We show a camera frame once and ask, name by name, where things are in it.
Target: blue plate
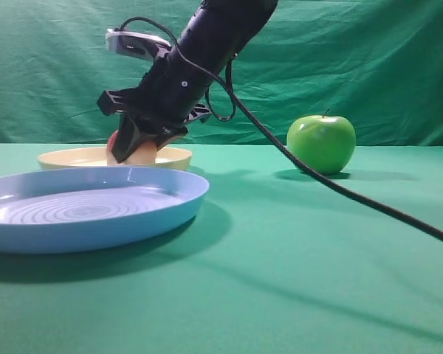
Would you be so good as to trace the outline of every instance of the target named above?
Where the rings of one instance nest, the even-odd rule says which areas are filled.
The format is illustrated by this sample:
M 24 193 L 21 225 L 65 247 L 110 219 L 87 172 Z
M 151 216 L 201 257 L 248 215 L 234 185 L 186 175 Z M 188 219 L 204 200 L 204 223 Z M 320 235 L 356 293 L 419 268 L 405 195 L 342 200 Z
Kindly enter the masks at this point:
M 161 235 L 193 218 L 209 184 L 180 170 L 80 167 L 0 178 L 0 252 L 57 254 Z

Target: green tablecloth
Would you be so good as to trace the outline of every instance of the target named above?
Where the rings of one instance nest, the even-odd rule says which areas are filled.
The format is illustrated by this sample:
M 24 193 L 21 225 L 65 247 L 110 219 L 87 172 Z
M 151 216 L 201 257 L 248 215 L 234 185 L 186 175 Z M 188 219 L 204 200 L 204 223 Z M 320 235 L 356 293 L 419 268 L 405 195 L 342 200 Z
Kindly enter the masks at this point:
M 269 146 L 196 146 L 184 230 L 0 255 L 0 354 L 443 354 L 443 244 Z M 69 145 L 0 145 L 0 176 Z M 443 229 L 443 147 L 359 147 L 338 182 Z

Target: green apple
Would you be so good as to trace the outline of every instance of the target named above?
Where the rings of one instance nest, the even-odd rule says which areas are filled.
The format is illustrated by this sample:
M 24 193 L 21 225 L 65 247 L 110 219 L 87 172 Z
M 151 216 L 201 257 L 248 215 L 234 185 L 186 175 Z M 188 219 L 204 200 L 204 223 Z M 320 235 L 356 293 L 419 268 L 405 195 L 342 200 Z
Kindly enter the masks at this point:
M 301 117 L 289 128 L 287 149 L 322 175 L 340 173 L 356 148 L 353 125 L 344 117 Z

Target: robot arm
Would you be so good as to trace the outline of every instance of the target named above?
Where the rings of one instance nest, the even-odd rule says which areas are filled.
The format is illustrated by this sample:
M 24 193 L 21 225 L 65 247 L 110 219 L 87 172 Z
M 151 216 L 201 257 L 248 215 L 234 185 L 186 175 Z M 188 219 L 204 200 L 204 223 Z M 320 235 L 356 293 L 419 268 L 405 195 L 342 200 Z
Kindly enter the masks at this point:
M 214 73 L 219 72 L 264 27 L 278 0 L 203 0 L 179 37 L 182 54 Z M 176 48 L 161 38 L 125 30 L 109 30 L 110 50 L 153 61 L 140 84 L 121 91 L 105 91 L 97 104 L 105 115 L 121 113 L 112 149 L 125 161 L 142 143 L 160 149 L 188 133 L 196 120 L 212 112 L 200 104 L 213 78 L 184 61 Z

